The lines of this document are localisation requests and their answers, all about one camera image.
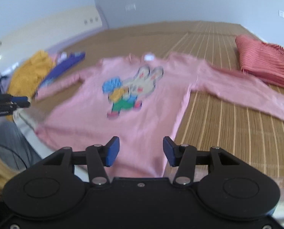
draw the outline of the folded red garment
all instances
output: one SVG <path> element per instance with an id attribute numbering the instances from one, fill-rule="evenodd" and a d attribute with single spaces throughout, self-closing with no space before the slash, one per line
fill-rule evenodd
<path id="1" fill-rule="evenodd" d="M 252 74 L 265 83 L 284 88 L 284 48 L 250 38 L 236 37 L 241 71 Z"/>

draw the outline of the cartoon rabbit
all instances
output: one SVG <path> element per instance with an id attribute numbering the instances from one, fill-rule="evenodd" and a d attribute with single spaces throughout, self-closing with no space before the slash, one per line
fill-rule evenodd
<path id="1" fill-rule="evenodd" d="M 149 66 L 144 65 L 138 70 L 134 78 L 121 81 L 119 77 L 106 81 L 103 93 L 108 94 L 108 99 L 113 103 L 108 118 L 116 118 L 121 110 L 140 109 L 142 98 L 150 95 L 156 87 L 156 82 L 163 76 L 163 68 L 156 67 L 150 72 Z"/>

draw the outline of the rabbit head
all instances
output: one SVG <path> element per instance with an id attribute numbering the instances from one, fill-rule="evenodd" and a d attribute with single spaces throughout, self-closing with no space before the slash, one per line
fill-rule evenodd
<path id="1" fill-rule="evenodd" d="M 163 68 L 156 67 L 150 72 L 149 66 L 141 67 L 134 78 L 123 81 L 123 87 L 128 87 L 133 96 L 148 95 L 155 89 L 155 84 L 163 76 Z"/>

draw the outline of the white headboard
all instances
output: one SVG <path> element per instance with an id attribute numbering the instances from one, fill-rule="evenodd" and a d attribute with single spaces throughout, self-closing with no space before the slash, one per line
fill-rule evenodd
<path id="1" fill-rule="evenodd" d="M 34 21 L 0 39 L 0 74 L 11 73 L 36 51 L 103 26 L 95 6 L 84 6 Z"/>

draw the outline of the long-sleeve shirt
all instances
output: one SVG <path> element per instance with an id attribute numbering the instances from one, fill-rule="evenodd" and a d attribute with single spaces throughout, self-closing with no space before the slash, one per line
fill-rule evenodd
<path id="1" fill-rule="evenodd" d="M 38 99 L 78 81 L 83 84 L 77 93 L 56 107 L 36 134 L 55 150 L 70 146 L 75 151 L 118 136 L 120 152 L 106 169 L 110 177 L 163 175 L 167 160 L 162 139 L 175 138 L 191 91 L 208 92 L 284 121 L 284 95 L 252 75 L 218 69 L 187 54 L 150 61 L 133 55 L 102 59 L 40 89 Z"/>

